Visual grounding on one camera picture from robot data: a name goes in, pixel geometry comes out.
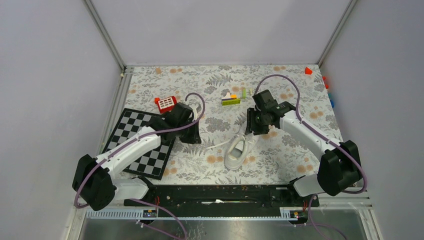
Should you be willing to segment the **white sneaker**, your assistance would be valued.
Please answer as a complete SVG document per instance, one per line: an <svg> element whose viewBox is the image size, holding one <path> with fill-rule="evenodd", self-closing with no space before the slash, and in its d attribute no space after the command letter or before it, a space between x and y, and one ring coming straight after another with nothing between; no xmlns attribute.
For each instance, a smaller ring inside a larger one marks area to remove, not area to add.
<svg viewBox="0 0 424 240"><path fill-rule="evenodd" d="M259 135L246 133L247 125L248 123L245 121L232 139L206 148L209 150L226 145L227 149L223 162L224 166L229 170L235 171L239 169L242 166L245 158L250 154L252 149L259 141Z"/></svg>

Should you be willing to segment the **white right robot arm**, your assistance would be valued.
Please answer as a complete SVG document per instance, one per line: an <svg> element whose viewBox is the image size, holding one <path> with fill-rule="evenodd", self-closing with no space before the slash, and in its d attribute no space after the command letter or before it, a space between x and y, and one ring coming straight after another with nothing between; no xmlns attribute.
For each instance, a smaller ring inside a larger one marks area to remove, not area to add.
<svg viewBox="0 0 424 240"><path fill-rule="evenodd" d="M253 95L255 106L247 110L246 134L266 135L274 126L295 137L319 160L318 172L290 182L287 201L301 205L307 196L326 193L336 196L360 181L360 157L357 145L351 140L331 139L312 124L301 120L295 106L287 101L278 103L269 90Z"/></svg>

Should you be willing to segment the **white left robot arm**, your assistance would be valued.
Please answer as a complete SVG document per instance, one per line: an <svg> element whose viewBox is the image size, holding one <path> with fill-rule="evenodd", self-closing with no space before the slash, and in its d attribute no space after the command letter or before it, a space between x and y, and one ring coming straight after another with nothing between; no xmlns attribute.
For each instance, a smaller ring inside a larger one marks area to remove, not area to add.
<svg viewBox="0 0 424 240"><path fill-rule="evenodd" d="M160 116L155 116L129 139L96 157L82 156L77 163L72 188L76 192L74 206L104 209L113 201L137 199L148 206L155 200L155 192L136 177L117 179L126 167L149 151L176 138L186 144L200 144L200 105L177 103Z"/></svg>

